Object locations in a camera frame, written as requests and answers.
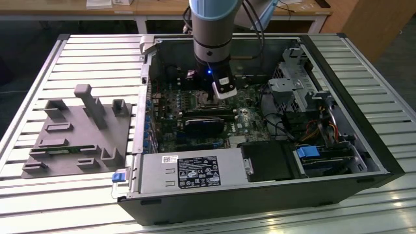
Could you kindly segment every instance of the motherboard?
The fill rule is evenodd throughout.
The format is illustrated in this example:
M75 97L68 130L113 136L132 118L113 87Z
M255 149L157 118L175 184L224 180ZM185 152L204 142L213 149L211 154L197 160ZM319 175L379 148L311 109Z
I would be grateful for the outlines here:
M259 105L260 86L240 89L220 100L201 90L169 84L153 87L155 129L160 153L236 148L248 141L269 140Z

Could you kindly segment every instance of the floor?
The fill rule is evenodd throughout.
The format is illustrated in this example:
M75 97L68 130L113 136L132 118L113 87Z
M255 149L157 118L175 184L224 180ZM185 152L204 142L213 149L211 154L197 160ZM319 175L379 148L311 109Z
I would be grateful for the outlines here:
M161 32L167 22L148 25L155 33ZM181 26L173 23L169 32L177 33ZM49 22L0 21L0 137L25 98L27 91L47 59L59 34L120 34L136 33L133 21ZM416 17L385 50L375 64L403 98L416 109Z

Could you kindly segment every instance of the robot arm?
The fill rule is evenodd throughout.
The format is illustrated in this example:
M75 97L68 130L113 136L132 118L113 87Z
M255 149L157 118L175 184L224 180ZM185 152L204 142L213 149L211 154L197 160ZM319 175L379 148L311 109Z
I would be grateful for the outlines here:
M213 90L219 99L236 95L235 79L229 68L229 49L235 24L251 27L241 9L247 0L189 0L192 11L193 50L197 74L205 89ZM251 0L267 26L277 0Z

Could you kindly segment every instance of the metal drive bracket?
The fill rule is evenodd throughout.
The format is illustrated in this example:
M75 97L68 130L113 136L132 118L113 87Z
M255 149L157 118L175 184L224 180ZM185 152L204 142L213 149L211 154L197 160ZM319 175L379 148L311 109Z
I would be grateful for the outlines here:
M149 54L156 49L155 45L155 35L143 35L139 43L141 54Z

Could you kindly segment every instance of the wooden desk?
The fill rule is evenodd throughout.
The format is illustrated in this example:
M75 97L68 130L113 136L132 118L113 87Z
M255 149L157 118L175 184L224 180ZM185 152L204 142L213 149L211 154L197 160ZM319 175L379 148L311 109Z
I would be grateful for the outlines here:
M85 0L0 0L0 20L135 20L145 34L147 20L181 20L187 6L188 0L135 0L129 6L87 10ZM295 12L276 8L272 20L311 21L309 33L319 33L331 8L320 8L315 0L288 6Z
M139 33L145 34L147 20L181 20L183 12L188 6L188 0L139 0L136 9L136 22ZM285 9L276 8L271 20L305 20L312 21L308 33L319 33L327 16L332 14L331 8L321 8L315 0L304 0L300 4L288 5Z
M0 20L135 20L137 2L87 10L87 0L0 0Z

